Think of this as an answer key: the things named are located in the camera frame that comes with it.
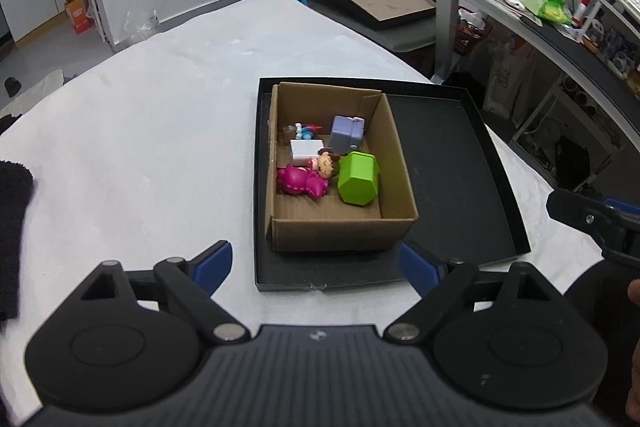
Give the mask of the white power adapter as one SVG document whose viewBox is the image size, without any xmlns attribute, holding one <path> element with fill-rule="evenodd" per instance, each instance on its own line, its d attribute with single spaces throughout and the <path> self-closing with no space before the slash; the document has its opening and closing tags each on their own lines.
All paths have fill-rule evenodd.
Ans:
<svg viewBox="0 0 640 427">
<path fill-rule="evenodd" d="M 306 167 L 309 161 L 317 160 L 324 147 L 319 139 L 294 139 L 290 141 L 291 162 L 297 167 Z"/>
</svg>

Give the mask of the black shallow tray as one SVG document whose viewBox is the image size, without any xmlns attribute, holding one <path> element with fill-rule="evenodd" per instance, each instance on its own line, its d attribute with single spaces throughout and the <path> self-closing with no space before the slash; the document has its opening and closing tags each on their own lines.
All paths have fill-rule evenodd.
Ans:
<svg viewBox="0 0 640 427">
<path fill-rule="evenodd" d="M 418 206 L 418 221 L 382 251 L 280 253 L 266 234 L 271 90 L 282 81 L 382 91 L 390 101 Z M 506 172 L 468 92 L 434 84 L 358 78 L 264 78 L 257 95 L 254 176 L 255 283 L 262 291 L 326 291 L 396 282 L 411 242 L 440 260 L 492 265 L 530 246 Z"/>
</svg>

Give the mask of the brown-haired girl doll figurine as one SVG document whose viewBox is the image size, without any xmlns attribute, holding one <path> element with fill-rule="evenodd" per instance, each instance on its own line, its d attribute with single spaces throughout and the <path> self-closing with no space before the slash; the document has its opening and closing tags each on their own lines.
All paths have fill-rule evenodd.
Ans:
<svg viewBox="0 0 640 427">
<path fill-rule="evenodd" d="M 340 168 L 341 155 L 332 152 L 328 148 L 318 150 L 316 156 L 307 160 L 307 168 L 314 171 L 320 178 L 329 180 L 336 176 Z"/>
</svg>

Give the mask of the red plastic basket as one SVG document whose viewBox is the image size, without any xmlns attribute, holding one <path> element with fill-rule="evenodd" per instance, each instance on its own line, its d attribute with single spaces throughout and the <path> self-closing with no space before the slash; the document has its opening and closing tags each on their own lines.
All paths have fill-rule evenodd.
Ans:
<svg viewBox="0 0 640 427">
<path fill-rule="evenodd" d="M 491 24 L 484 19 L 481 12 L 458 9 L 454 52 L 460 56 L 469 56 L 490 31 Z"/>
</svg>

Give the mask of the grey glass-top desk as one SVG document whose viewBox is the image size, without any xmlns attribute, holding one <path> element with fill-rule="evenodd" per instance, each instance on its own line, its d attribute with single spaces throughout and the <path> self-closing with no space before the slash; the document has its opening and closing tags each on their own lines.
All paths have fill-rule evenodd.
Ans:
<svg viewBox="0 0 640 427">
<path fill-rule="evenodd" d="M 582 44 L 562 36 L 550 24 L 537 25 L 527 16 L 497 0 L 436 0 L 434 82 L 443 82 L 452 71 L 460 1 L 480 10 L 544 54 L 608 112 L 617 121 L 618 127 L 627 126 L 627 134 L 632 142 L 637 140 L 639 101 L 626 83 L 618 79 L 611 69 Z"/>
</svg>

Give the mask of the green packet on desk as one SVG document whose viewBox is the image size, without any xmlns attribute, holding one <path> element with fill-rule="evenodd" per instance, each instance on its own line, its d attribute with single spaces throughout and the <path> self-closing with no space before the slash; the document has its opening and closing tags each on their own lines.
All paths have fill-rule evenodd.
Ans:
<svg viewBox="0 0 640 427">
<path fill-rule="evenodd" d="M 518 0 L 524 8 L 542 20 L 551 23 L 569 24 L 572 14 L 566 0 Z"/>
</svg>

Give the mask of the brown cardboard box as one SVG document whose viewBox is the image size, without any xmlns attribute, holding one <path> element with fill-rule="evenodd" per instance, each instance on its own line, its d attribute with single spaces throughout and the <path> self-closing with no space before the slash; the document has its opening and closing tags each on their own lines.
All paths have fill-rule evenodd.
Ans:
<svg viewBox="0 0 640 427">
<path fill-rule="evenodd" d="M 337 177 L 329 192 L 314 200 L 288 195 L 277 186 L 277 172 L 291 162 L 290 141 L 282 128 L 318 124 L 319 140 L 330 144 L 336 115 L 366 121 L 359 152 L 378 161 L 378 197 L 367 206 L 343 202 Z M 382 251 L 398 243 L 418 221 L 419 211 L 390 101 L 380 90 L 282 81 L 271 90 L 268 167 L 265 188 L 266 234 L 280 253 L 293 251 Z"/>
</svg>

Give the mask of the red blue gnome bulb toy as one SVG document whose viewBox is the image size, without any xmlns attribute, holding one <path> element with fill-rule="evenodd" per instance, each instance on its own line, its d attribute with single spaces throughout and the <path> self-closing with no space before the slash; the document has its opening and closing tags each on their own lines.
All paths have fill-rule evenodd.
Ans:
<svg viewBox="0 0 640 427">
<path fill-rule="evenodd" d="M 317 139 L 323 128 L 318 124 L 302 124 L 296 122 L 282 128 L 286 139 L 289 140 L 314 140 Z"/>
</svg>

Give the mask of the orange cardboard box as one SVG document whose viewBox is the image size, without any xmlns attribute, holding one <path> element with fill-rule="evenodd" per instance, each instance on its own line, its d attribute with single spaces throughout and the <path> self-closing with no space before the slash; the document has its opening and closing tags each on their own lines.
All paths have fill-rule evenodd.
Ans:
<svg viewBox="0 0 640 427">
<path fill-rule="evenodd" d="M 76 35 L 82 34 L 93 25 L 88 0 L 65 0 L 65 13 Z"/>
</svg>

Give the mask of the magenta plastic toy figure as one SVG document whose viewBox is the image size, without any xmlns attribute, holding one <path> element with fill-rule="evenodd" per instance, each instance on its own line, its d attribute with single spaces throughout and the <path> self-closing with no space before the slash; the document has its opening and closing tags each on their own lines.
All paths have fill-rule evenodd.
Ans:
<svg viewBox="0 0 640 427">
<path fill-rule="evenodd" d="M 288 195 L 307 195 L 317 200 L 329 192 L 329 181 L 317 171 L 288 164 L 277 172 L 277 186 Z"/>
</svg>

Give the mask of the purple toy block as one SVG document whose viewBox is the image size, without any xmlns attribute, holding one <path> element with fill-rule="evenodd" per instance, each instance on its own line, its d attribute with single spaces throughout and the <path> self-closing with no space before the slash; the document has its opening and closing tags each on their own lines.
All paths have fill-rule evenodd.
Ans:
<svg viewBox="0 0 640 427">
<path fill-rule="evenodd" d="M 333 153 L 347 155 L 361 145 L 366 121 L 361 117 L 336 115 L 332 122 L 329 147 Z"/>
</svg>

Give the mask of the black cloth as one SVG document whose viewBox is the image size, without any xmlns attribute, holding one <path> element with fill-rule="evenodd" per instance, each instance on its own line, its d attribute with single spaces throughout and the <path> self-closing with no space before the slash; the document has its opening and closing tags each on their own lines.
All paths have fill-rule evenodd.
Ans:
<svg viewBox="0 0 640 427">
<path fill-rule="evenodd" d="M 21 164 L 1 161 L 1 321 L 15 319 L 20 293 L 21 243 L 34 178 Z"/>
</svg>

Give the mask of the white plastic shopping bag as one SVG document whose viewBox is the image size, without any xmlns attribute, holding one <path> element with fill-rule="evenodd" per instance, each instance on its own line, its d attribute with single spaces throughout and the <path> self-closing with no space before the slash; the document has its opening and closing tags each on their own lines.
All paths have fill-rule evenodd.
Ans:
<svg viewBox="0 0 640 427">
<path fill-rule="evenodd" d="M 528 87 L 536 69 L 536 50 L 524 39 L 510 35 L 495 52 L 491 63 L 483 109 L 504 120 L 518 122 L 518 97 L 528 99 Z"/>
</svg>

